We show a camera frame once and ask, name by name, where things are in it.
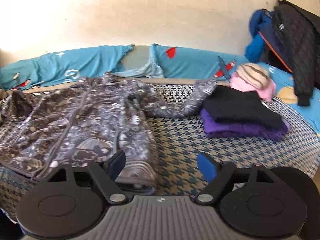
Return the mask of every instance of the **black folded sweater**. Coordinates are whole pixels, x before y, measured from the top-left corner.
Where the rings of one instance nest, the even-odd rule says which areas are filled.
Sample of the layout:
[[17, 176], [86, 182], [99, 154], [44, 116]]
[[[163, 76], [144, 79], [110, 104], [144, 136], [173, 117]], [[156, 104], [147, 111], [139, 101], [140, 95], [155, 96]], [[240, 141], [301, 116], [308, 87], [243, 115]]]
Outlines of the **black folded sweater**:
[[281, 128], [281, 115], [265, 107], [256, 91], [217, 86], [203, 106], [216, 122], [250, 122]]

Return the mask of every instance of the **houndstooth mattress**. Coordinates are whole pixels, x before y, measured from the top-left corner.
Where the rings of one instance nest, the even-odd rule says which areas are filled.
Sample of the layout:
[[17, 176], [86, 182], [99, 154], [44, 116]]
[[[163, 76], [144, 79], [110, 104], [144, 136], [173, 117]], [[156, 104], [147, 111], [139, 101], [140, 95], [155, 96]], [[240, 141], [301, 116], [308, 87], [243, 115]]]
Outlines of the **houndstooth mattress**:
[[[193, 85], [152, 84], [165, 100], [184, 101]], [[160, 163], [157, 195], [195, 195], [206, 185], [197, 169], [198, 152], [207, 152], [217, 161], [231, 161], [238, 167], [260, 162], [272, 168], [291, 166], [313, 177], [319, 165], [320, 142], [308, 122], [290, 106], [274, 98], [269, 107], [291, 125], [283, 141], [253, 138], [206, 138], [199, 116], [181, 119], [149, 118], [157, 142]], [[1, 207], [14, 218], [20, 198], [34, 184], [13, 171], [0, 167]]]

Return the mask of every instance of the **zipper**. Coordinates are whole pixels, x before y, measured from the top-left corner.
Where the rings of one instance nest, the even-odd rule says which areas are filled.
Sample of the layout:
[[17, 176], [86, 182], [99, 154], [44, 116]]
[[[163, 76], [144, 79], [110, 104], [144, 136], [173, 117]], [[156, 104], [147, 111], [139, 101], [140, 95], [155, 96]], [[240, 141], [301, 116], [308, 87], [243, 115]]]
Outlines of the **zipper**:
[[45, 161], [44, 167], [40, 168], [37, 171], [34, 171], [33, 173], [31, 173], [31, 179], [34, 179], [36, 181], [39, 181], [39, 179], [41, 178], [41, 176], [47, 171], [49, 164], [51, 163], [51, 160], [54, 156], [54, 154], [56, 153], [56, 151], [60, 148], [60, 145], [62, 143], [62, 141], [65, 139], [66, 135], [69, 133], [70, 128], [72, 127], [73, 121], [76, 117], [76, 115], [78, 114], [79, 110], [82, 108], [84, 101], [86, 100], [88, 94], [91, 92], [91, 89], [94, 86], [95, 81], [92, 81], [92, 84], [90, 85], [90, 87], [88, 88], [88, 90], [86, 91], [86, 93], [84, 94], [84, 96], [81, 99], [81, 102], [78, 106], [78, 108], [73, 112], [73, 114], [71, 115], [71, 117], [69, 118], [69, 124], [68, 126], [64, 129], [63, 134], [60, 136], [59, 140], [54, 144], [54, 146], [52, 147], [52, 149], [49, 152], [49, 157], [48, 159]]

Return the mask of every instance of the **gray patterned hoodie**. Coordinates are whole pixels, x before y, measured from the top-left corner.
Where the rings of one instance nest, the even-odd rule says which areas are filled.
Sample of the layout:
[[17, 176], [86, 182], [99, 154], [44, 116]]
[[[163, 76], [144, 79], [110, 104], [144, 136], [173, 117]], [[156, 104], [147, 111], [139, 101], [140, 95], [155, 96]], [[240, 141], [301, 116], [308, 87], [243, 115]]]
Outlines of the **gray patterned hoodie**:
[[1, 111], [0, 162], [39, 181], [59, 163], [86, 166], [121, 149], [126, 165], [116, 182], [153, 191], [158, 152], [147, 117], [193, 115], [216, 85], [196, 82], [185, 102], [164, 101], [151, 86], [109, 72], [40, 97], [15, 90]]

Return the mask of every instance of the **white wall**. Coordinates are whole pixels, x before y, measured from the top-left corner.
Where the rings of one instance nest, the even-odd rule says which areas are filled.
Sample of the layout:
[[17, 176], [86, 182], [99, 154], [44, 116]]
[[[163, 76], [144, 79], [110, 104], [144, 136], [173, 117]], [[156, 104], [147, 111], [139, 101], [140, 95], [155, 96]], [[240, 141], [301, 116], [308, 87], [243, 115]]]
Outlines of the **white wall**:
[[[320, 0], [290, 0], [320, 15]], [[0, 0], [1, 65], [46, 52], [158, 43], [242, 54], [275, 0]]]

